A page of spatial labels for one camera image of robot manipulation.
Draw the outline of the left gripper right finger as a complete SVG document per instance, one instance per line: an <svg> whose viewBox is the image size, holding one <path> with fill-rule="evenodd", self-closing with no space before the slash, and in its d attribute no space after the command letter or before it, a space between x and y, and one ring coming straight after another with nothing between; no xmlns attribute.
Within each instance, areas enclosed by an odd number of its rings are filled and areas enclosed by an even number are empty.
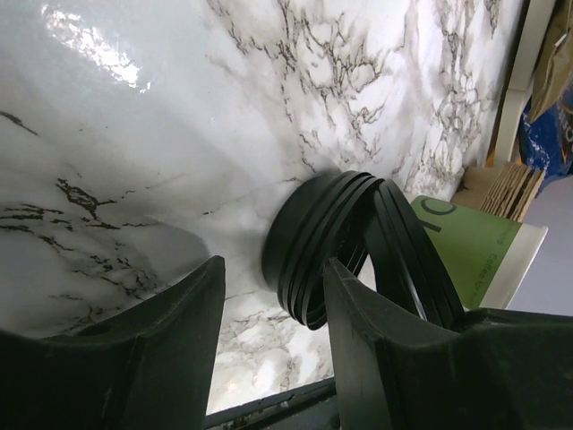
<svg viewBox="0 0 573 430"><path fill-rule="evenodd" d="M569 429L572 321L499 309L451 331L324 270L338 413L345 429Z"/></svg>

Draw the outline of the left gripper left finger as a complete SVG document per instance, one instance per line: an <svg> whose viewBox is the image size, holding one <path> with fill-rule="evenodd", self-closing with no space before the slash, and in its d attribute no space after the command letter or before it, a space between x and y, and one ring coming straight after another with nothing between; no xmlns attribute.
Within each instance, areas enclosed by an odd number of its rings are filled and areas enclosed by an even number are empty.
<svg viewBox="0 0 573 430"><path fill-rule="evenodd" d="M214 256L74 335L1 335L4 429L200 429L226 294Z"/></svg>

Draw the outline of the single green paper cup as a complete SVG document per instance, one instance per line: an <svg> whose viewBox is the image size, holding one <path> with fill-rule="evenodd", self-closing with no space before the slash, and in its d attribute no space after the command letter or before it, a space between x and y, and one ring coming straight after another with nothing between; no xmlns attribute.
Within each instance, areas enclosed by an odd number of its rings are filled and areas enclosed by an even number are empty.
<svg viewBox="0 0 573 430"><path fill-rule="evenodd" d="M547 235L546 226L408 194L466 309L506 309Z"/></svg>

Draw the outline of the black plastic lid stack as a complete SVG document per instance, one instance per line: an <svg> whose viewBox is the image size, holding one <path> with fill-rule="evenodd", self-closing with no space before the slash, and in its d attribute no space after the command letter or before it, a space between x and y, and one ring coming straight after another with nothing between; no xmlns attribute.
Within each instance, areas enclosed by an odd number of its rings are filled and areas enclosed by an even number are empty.
<svg viewBox="0 0 573 430"><path fill-rule="evenodd" d="M372 195L382 183L367 172L317 175L295 189L271 224L261 253L266 289L276 294L291 318L311 331L327 322L325 263L337 258L354 275L363 268Z"/></svg>

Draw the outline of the single black plastic lid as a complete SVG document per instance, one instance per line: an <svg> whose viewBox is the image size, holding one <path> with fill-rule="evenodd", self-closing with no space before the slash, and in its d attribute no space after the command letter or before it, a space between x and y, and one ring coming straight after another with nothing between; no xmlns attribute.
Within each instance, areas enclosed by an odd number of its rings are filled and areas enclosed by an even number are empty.
<svg viewBox="0 0 573 430"><path fill-rule="evenodd" d="M465 314L451 278L412 206L391 180L372 193L365 230L376 290L426 322L452 329Z"/></svg>

